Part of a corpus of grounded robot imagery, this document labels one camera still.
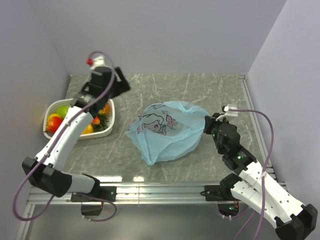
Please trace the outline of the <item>light blue printed plastic bag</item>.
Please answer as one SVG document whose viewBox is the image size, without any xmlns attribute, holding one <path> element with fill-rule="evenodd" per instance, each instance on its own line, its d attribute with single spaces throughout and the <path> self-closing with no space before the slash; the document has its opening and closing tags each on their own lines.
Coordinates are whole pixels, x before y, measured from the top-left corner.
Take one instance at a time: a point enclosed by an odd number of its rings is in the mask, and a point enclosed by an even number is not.
<svg viewBox="0 0 320 240">
<path fill-rule="evenodd" d="M 147 165 L 173 161 L 195 150 L 208 115 L 186 101 L 154 103 L 134 119 L 126 135 Z"/>
</svg>

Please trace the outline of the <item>yellow pear fruit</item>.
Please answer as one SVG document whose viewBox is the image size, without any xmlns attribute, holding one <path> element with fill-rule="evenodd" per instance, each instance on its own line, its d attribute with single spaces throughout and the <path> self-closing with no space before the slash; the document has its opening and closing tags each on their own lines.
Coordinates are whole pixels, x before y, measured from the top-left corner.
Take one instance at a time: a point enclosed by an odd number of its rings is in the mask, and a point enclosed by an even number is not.
<svg viewBox="0 0 320 240">
<path fill-rule="evenodd" d="M 57 114 L 57 113 L 50 114 L 50 115 L 48 116 L 48 118 L 47 118 L 47 121 L 49 122 L 49 121 L 50 121 L 52 118 L 54 118 L 54 117 L 60 118 L 60 115 Z"/>
</svg>

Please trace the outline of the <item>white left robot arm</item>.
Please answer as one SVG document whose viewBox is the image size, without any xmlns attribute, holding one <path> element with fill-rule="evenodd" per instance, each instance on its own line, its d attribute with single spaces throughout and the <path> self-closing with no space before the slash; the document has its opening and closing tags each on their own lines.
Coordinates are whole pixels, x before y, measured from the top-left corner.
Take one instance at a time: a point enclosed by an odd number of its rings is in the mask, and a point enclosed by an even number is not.
<svg viewBox="0 0 320 240">
<path fill-rule="evenodd" d="M 108 100 L 130 89 L 120 67 L 94 68 L 90 80 L 72 99 L 66 117 L 50 141 L 34 158 L 27 157 L 22 162 L 25 180 L 55 197 L 82 193 L 89 201 L 97 200 L 101 195 L 97 178 L 62 170 L 80 135 Z"/>
</svg>

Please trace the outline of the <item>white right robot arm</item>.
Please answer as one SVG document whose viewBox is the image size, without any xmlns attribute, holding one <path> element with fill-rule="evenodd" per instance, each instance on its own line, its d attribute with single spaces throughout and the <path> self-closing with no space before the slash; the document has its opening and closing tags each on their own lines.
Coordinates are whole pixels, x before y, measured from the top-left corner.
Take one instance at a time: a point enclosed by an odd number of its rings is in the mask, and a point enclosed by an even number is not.
<svg viewBox="0 0 320 240">
<path fill-rule="evenodd" d="M 215 193 L 220 199 L 240 200 L 268 221 L 281 240 L 304 240 L 317 224 L 318 210 L 288 193 L 260 162 L 240 144 L 234 111 L 205 117 L 204 133 L 211 135 L 222 161 L 232 171 Z"/>
</svg>

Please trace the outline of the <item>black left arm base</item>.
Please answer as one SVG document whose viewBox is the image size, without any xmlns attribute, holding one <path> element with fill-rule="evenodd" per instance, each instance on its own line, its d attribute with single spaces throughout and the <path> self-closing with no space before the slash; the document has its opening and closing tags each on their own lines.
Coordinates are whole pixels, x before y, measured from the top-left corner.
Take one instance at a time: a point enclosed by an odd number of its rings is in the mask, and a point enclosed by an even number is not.
<svg viewBox="0 0 320 240">
<path fill-rule="evenodd" d="M 116 200 L 116 195 L 116 186 L 100 186 L 96 192 L 77 192 L 75 194 L 72 194 L 70 201 L 73 203 L 102 202 L 103 200 L 114 202 Z"/>
</svg>

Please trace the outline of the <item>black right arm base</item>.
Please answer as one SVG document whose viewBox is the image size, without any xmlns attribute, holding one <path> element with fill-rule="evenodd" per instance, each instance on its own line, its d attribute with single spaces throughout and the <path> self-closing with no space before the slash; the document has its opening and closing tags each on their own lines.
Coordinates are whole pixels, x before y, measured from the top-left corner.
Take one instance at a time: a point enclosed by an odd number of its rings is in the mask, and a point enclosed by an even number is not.
<svg viewBox="0 0 320 240">
<path fill-rule="evenodd" d="M 235 184 L 241 182 L 242 179 L 234 173 L 229 174 L 223 178 L 219 185 L 205 185 L 204 190 L 200 192 L 200 195 L 205 197 L 206 202 L 215 201 L 233 201 L 235 198 L 231 193 L 231 189 L 235 187 Z"/>
</svg>

